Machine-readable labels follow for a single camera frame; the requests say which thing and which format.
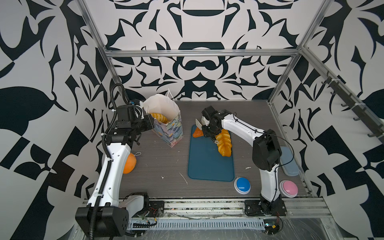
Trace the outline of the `metal tongs white tips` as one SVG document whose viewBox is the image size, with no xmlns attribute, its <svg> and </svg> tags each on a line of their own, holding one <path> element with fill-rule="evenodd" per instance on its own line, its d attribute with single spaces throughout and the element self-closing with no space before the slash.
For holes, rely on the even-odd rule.
<svg viewBox="0 0 384 240">
<path fill-rule="evenodd" d="M 197 128 L 200 130 L 200 132 L 203 132 L 203 130 L 202 130 L 202 126 L 203 126 L 202 123 L 201 123 L 198 119 L 195 119 L 195 123 L 196 123 Z M 216 139 L 215 136 L 210 137 L 210 138 L 211 138 L 211 140 L 212 140 L 216 145 L 219 144 L 219 141 Z"/>
</svg>

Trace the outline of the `croissant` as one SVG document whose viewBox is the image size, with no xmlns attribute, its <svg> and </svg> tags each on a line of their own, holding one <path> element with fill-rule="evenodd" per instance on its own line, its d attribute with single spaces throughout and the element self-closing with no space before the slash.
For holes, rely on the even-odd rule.
<svg viewBox="0 0 384 240">
<path fill-rule="evenodd" d="M 163 124 L 167 124 L 169 123 L 170 121 L 167 119 L 167 117 L 165 117 L 164 115 L 160 114 L 160 113 L 150 113 L 150 115 L 156 119 L 159 123 L 163 123 Z"/>
</svg>

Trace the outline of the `floral paper bag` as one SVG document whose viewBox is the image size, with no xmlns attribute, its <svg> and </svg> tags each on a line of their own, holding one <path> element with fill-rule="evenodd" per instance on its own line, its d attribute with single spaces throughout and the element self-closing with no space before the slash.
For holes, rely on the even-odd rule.
<svg viewBox="0 0 384 240">
<path fill-rule="evenodd" d="M 154 133 L 171 148 L 184 136 L 182 116 L 171 91 L 156 94 L 143 103 L 144 110 L 154 119 Z"/>
</svg>

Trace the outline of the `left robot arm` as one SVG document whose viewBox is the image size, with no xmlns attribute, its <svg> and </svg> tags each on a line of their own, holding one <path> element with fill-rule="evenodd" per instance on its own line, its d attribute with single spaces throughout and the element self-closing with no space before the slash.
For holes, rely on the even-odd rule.
<svg viewBox="0 0 384 240">
<path fill-rule="evenodd" d="M 102 133 L 106 154 L 96 188 L 86 207 L 77 209 L 75 219 L 85 236 L 96 238 L 126 235 L 131 218 L 149 208 L 147 193 L 133 193 L 119 201 L 124 168 L 134 144 L 143 132 L 154 128 L 154 118 L 147 114 L 140 100 L 131 100 L 121 83 L 110 88 L 113 118 Z"/>
</svg>

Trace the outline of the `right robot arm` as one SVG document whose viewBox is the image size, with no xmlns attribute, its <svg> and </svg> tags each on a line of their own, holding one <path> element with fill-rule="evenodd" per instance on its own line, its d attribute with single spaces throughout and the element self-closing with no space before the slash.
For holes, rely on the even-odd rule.
<svg viewBox="0 0 384 240">
<path fill-rule="evenodd" d="M 217 111 L 212 106 L 202 111 L 202 131 L 213 138 L 227 130 L 245 140 L 253 148 L 252 161 L 259 168 L 261 196 L 256 202 L 246 203 L 245 214 L 253 216 L 284 216 L 286 207 L 279 189 L 278 171 L 282 149 L 279 136 L 273 130 L 258 129 L 227 110 Z"/>
</svg>

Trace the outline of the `orange triangular bread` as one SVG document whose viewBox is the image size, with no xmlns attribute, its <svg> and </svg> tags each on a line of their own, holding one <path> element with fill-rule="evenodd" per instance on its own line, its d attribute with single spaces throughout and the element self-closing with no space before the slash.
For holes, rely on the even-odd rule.
<svg viewBox="0 0 384 240">
<path fill-rule="evenodd" d="M 193 137 L 194 138 L 199 138 L 199 137 L 203 137 L 204 136 L 204 133 L 201 129 L 199 128 L 196 128 L 194 133 L 193 133 Z"/>
</svg>

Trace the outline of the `long braided bread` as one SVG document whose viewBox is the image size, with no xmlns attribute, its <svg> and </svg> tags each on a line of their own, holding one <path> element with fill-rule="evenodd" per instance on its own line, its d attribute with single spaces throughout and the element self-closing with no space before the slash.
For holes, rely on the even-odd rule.
<svg viewBox="0 0 384 240">
<path fill-rule="evenodd" d="M 232 156 L 232 140 L 231 135 L 227 130 L 222 130 L 220 134 L 216 136 L 216 144 L 218 146 L 218 152 L 223 157 Z"/>
</svg>

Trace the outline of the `orange fake fruit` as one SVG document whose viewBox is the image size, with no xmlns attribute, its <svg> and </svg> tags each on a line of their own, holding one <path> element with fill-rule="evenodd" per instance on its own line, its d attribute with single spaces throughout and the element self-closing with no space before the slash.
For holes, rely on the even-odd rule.
<svg viewBox="0 0 384 240">
<path fill-rule="evenodd" d="M 131 173 L 134 170 L 134 168 L 136 167 L 136 164 L 137 164 L 136 156 L 134 154 L 130 153 L 129 156 L 127 157 L 127 160 L 126 160 L 126 163 L 124 166 L 124 170 L 123 170 L 123 174 Z"/>
</svg>

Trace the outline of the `teal tray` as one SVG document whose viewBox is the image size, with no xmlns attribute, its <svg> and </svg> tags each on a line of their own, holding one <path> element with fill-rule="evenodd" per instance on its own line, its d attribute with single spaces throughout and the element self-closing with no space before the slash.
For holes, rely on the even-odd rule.
<svg viewBox="0 0 384 240">
<path fill-rule="evenodd" d="M 188 176 L 194 180 L 231 182 L 235 179 L 234 157 L 223 157 L 209 138 L 190 138 Z"/>
</svg>

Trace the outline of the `light blue push button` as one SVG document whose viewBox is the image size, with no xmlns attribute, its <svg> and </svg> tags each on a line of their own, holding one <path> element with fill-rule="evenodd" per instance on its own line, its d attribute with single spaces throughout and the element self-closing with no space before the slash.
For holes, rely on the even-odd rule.
<svg viewBox="0 0 384 240">
<path fill-rule="evenodd" d="M 294 159 L 293 153 L 288 147 L 281 147 L 282 156 L 280 162 L 282 165 L 283 172 L 288 177 L 295 177 L 299 175 L 299 167 Z"/>
</svg>

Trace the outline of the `pink push button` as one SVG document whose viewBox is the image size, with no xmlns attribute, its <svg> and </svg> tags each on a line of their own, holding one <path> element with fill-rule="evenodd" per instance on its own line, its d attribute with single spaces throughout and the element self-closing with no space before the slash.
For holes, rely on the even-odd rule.
<svg viewBox="0 0 384 240">
<path fill-rule="evenodd" d="M 283 180 L 279 183 L 279 188 L 281 194 L 287 198 L 295 198 L 298 195 L 297 185 L 289 180 Z"/>
</svg>

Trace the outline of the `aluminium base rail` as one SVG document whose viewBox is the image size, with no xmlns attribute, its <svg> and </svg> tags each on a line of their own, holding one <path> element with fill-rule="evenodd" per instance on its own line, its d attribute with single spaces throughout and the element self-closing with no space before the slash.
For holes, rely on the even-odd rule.
<svg viewBox="0 0 384 240">
<path fill-rule="evenodd" d="M 132 217 L 129 232 L 147 230 L 264 230 L 286 226 L 285 220 L 330 219 L 332 214 L 320 198 L 284 199 L 277 214 L 262 213 L 259 200 L 151 199 L 149 210 Z"/>
</svg>

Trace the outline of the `wall hook rack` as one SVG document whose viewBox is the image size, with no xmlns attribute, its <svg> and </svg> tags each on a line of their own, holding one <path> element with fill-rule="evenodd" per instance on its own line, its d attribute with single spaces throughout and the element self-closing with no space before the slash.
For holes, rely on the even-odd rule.
<svg viewBox="0 0 384 240">
<path fill-rule="evenodd" d="M 355 114 L 354 121 L 362 122 L 371 131 L 369 138 L 376 138 L 384 144 L 384 122 L 341 79 L 333 76 L 330 71 L 327 71 L 326 76 L 322 85 L 330 87 L 331 95 L 338 96 L 343 101 L 341 106 Z"/>
</svg>

